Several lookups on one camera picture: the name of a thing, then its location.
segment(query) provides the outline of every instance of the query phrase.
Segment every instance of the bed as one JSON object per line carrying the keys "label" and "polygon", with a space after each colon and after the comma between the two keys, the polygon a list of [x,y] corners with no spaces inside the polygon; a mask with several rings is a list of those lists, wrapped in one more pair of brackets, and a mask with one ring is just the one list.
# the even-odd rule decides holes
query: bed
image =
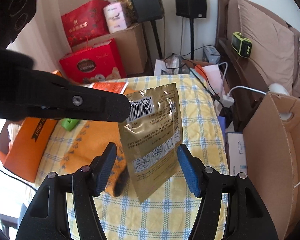
{"label": "bed", "polygon": [[[193,75],[168,75],[128,78],[133,90],[176,83],[183,125],[183,143],[204,165],[222,174],[229,174],[222,131],[211,97]],[[56,171],[63,175],[60,162],[72,145],[85,121],[71,132],[58,123],[43,154],[34,186],[42,183],[47,174]],[[72,196],[67,193],[69,226],[73,239],[79,239]],[[34,192],[26,190],[25,205]],[[107,239],[188,239],[201,199],[190,193],[180,171],[167,180],[142,204],[129,181],[119,197],[103,192],[94,199],[97,213]],[[227,195],[223,195],[216,239],[221,239],[225,227]]]}

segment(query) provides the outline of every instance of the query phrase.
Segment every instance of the gold packaging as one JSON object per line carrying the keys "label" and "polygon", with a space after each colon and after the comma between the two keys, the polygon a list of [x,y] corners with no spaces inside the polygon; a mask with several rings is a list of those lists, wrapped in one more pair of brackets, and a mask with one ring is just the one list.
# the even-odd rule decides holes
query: gold packaging
{"label": "gold packaging", "polygon": [[119,123],[128,171],[140,203],[180,170],[182,122],[176,84],[127,95],[131,113]]}

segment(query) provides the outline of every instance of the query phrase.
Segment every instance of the white box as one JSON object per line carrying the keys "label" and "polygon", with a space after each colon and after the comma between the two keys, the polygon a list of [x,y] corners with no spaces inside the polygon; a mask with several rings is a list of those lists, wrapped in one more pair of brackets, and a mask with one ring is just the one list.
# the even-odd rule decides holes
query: white box
{"label": "white box", "polygon": [[237,132],[226,133],[225,149],[231,176],[239,172],[247,174],[246,150],[243,141],[243,134]]}
{"label": "white box", "polygon": [[125,30],[131,25],[125,6],[120,2],[113,2],[103,8],[110,33]]}

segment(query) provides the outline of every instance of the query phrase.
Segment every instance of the black clamp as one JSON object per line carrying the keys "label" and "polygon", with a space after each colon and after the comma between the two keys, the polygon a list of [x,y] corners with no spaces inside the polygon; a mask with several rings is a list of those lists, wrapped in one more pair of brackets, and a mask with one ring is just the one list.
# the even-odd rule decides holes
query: black clamp
{"label": "black clamp", "polygon": [[[115,159],[116,146],[109,143],[89,166],[63,176],[49,173],[23,217],[16,240],[71,240],[66,192],[73,193],[80,239],[106,240],[93,197],[105,189]],[[205,167],[185,144],[178,147],[178,160],[190,191],[202,198],[189,240],[214,240],[223,193],[229,194],[223,239],[278,239],[268,210],[245,173],[234,177]]]}
{"label": "black clamp", "polygon": [[55,74],[32,70],[33,64],[26,55],[0,49],[0,118],[123,122],[129,116],[125,95],[72,85]]}

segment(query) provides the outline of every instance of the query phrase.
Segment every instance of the charger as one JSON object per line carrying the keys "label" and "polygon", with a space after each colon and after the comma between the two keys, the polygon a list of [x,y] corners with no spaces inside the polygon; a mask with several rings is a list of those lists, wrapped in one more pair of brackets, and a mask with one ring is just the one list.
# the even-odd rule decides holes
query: charger
{"label": "charger", "polygon": [[224,105],[224,107],[228,108],[234,104],[234,99],[229,95],[222,95],[220,101]]}

